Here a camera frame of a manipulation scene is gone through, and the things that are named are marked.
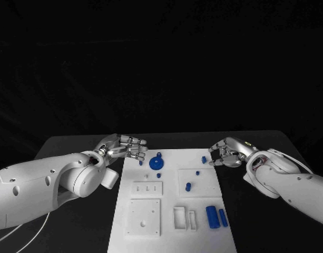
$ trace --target robotic hand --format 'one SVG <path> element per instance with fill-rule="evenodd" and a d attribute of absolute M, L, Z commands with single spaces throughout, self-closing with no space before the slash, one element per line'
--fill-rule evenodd
<path fill-rule="evenodd" d="M 310 169 L 288 155 L 268 149 L 259 151 L 248 142 L 226 137 L 210 148 L 219 150 L 220 159 L 210 166 L 238 167 L 246 162 L 243 180 L 268 197 L 284 201 L 314 220 L 323 223 L 323 177 L 313 175 Z M 288 157 L 310 172 L 301 173 Z"/>
<path fill-rule="evenodd" d="M 118 174 L 107 168 L 120 157 L 144 160 L 144 140 L 112 134 L 92 151 L 14 164 L 0 170 L 0 229 L 17 226 L 68 201 L 86 197 L 99 184 L 111 189 Z"/>

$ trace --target hole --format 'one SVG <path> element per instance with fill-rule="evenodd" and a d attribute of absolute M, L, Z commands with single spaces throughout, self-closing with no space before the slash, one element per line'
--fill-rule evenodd
<path fill-rule="evenodd" d="M 50 184 L 50 177 L 49 176 L 45 177 L 45 183 L 46 183 L 46 186 L 49 186 L 49 184 Z"/>
<path fill-rule="evenodd" d="M 13 195 L 17 196 L 17 194 L 19 194 L 19 186 L 14 186 L 13 187 Z"/>

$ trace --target white robotic arm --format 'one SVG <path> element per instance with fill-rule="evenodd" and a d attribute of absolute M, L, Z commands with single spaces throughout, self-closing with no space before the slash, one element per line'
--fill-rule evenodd
<path fill-rule="evenodd" d="M 284 155 L 269 149 L 259 151 L 248 142 L 226 137 L 209 149 L 219 150 L 212 166 L 238 167 L 246 162 L 243 180 L 271 198 L 281 197 L 314 220 L 323 223 L 323 177 L 301 173 Z"/>
<path fill-rule="evenodd" d="M 92 151 L 14 164 L 0 170 L 0 229 L 17 226 L 79 197 L 99 184 L 111 189 L 118 174 L 107 166 L 118 157 L 144 160 L 144 140 L 109 135 Z"/>

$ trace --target blue round object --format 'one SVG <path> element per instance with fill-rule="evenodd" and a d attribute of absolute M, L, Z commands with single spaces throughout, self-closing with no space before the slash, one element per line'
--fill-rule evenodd
<path fill-rule="evenodd" d="M 153 170 L 160 170 L 163 168 L 161 153 L 157 153 L 157 156 L 150 159 L 148 165 Z"/>

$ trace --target table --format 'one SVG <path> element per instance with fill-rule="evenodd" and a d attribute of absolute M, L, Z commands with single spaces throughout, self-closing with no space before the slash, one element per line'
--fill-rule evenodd
<path fill-rule="evenodd" d="M 304 160 L 287 136 L 274 130 L 127 134 L 147 140 L 148 149 L 209 148 L 232 136 L 259 150 L 274 148 Z M 52 137 L 34 159 L 91 150 L 107 135 Z M 121 175 L 122 159 L 109 166 Z M 216 167 L 223 204 L 238 253 L 323 251 L 323 225 L 300 213 L 282 199 L 271 199 L 243 181 L 245 166 Z M 111 190 L 98 187 L 86 198 L 69 201 L 49 214 L 40 234 L 22 252 L 107 252 L 120 180 Z M 16 252 L 29 242 L 46 216 L 23 224 L 0 242 L 0 252 Z M 13 228 L 0 230 L 0 237 Z"/>

